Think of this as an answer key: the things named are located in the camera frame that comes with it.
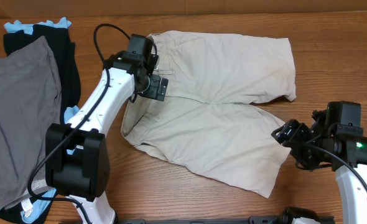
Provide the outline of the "beige cotton shorts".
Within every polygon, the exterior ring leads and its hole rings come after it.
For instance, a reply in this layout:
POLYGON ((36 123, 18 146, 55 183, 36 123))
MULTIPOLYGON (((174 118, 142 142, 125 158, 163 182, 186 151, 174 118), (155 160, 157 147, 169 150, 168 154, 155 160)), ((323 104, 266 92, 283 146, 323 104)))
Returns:
POLYGON ((124 138, 194 174, 269 197, 289 150, 272 137, 283 121, 260 105, 296 98, 289 40, 176 30, 150 38, 166 96, 128 103, 124 138))

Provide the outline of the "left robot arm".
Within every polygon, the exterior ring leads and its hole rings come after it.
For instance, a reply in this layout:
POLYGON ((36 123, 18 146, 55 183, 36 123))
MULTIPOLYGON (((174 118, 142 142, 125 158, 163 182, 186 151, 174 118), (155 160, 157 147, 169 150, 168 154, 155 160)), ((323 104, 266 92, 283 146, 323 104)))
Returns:
POLYGON ((101 80, 82 111, 47 130, 45 180, 75 204, 83 223, 117 223, 106 197, 110 164, 106 135, 125 101, 138 96, 163 101, 168 80, 153 73, 157 48, 133 34, 127 51, 104 62, 101 80))

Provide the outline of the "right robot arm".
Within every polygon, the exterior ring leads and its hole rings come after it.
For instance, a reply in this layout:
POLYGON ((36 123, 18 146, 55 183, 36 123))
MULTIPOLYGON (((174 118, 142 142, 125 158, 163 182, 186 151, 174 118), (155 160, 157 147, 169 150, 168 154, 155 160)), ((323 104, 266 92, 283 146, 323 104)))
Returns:
POLYGON ((298 169, 312 172, 331 168, 339 186, 345 223, 367 223, 367 137, 361 127, 361 105, 332 101, 313 111, 307 127, 296 119, 272 132, 290 148, 298 169))

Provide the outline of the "grey garment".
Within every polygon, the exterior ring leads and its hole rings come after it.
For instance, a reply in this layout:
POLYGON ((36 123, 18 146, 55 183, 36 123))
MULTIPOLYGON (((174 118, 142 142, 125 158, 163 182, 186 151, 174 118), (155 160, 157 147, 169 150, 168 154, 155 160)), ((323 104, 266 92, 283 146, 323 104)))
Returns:
POLYGON ((60 121, 62 86, 45 37, 0 58, 0 210, 27 197, 45 157, 45 133, 60 121))

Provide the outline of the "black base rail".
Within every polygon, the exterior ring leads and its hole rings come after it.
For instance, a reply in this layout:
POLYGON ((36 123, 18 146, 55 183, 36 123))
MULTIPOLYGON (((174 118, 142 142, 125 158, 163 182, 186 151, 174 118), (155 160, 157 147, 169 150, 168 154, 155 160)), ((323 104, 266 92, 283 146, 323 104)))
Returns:
POLYGON ((120 224, 321 224, 321 223, 335 223, 333 218, 327 217, 320 221, 311 218, 292 218, 283 219, 278 216, 256 216, 249 218, 233 218, 233 219, 204 219, 204 220, 162 220, 149 221, 144 219, 120 220, 120 224))

